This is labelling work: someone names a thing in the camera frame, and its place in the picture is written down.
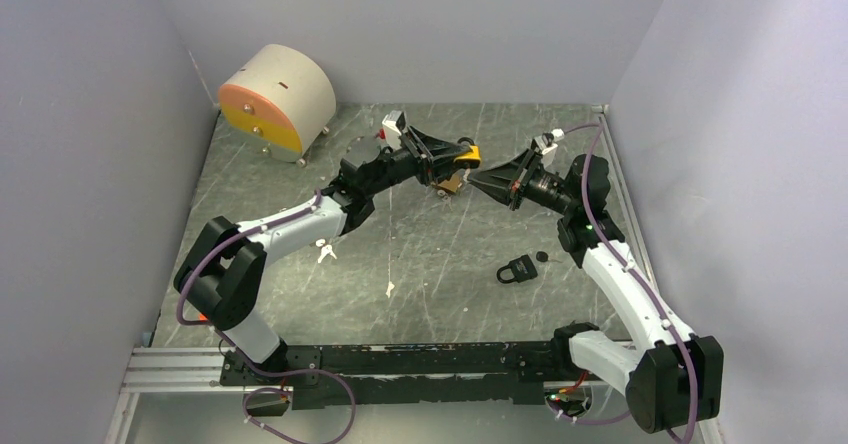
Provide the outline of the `large brass padlock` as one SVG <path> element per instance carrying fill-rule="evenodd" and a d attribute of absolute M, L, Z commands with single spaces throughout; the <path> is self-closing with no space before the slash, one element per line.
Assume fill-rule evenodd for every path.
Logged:
<path fill-rule="evenodd" d="M 454 196 L 459 193 L 463 186 L 463 179 L 459 174 L 455 174 L 449 179 L 437 182 L 433 185 L 439 196 Z"/>

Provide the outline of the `yellow padlock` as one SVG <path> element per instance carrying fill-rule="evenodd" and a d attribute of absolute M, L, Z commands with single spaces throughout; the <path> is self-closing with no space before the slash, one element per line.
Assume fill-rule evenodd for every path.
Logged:
<path fill-rule="evenodd" d="M 455 162 L 467 169 L 477 169 L 482 163 L 482 158 L 479 147 L 475 144 L 474 140 L 470 137 L 461 137 L 457 141 L 457 144 L 464 151 L 455 158 Z"/>

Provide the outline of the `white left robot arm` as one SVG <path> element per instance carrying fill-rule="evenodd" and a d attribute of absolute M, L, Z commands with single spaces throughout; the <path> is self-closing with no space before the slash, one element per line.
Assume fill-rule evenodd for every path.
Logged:
<path fill-rule="evenodd" d="M 189 326 L 186 305 L 246 356 L 258 382 L 277 382 L 288 370 L 288 346 L 256 309 L 265 269 L 321 238 L 357 229 L 375 209 L 377 194 L 408 179 L 429 186 L 482 162 L 470 138 L 448 142 L 413 127 L 352 141 L 337 175 L 304 203 L 274 215 L 233 223 L 209 221 L 174 278 L 176 317 Z"/>

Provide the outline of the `black padlock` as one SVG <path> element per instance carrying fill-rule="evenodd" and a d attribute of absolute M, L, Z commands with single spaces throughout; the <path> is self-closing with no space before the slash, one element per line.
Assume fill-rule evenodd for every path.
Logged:
<path fill-rule="evenodd" d="M 501 284 L 523 283 L 538 277 L 538 270 L 528 254 L 523 254 L 496 271 L 496 279 Z"/>

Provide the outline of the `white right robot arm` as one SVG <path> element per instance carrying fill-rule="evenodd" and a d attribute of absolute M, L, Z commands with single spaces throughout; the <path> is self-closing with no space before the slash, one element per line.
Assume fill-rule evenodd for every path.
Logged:
<path fill-rule="evenodd" d="M 561 247 L 602 290 L 629 334 L 631 345 L 624 347 L 593 324 L 558 329 L 549 354 L 556 375 L 572 379 L 586 371 L 603 380 L 647 433 L 718 416 L 724 351 L 715 337 L 684 323 L 635 262 L 605 210 L 611 190 L 605 159 L 579 155 L 561 176 L 543 166 L 540 153 L 526 150 L 472 172 L 469 182 L 511 210 L 530 201 L 558 213 Z"/>

